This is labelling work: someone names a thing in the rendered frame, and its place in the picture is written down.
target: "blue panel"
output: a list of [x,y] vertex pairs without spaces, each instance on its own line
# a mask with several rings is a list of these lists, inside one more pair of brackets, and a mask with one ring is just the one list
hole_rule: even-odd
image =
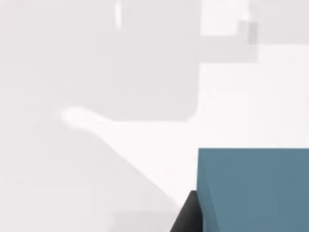
[[309,231],[308,149],[200,149],[204,232]]

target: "teal block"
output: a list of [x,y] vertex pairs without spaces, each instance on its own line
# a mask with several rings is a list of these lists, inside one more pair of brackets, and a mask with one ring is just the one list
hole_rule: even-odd
[[203,232],[309,232],[309,149],[201,148]]

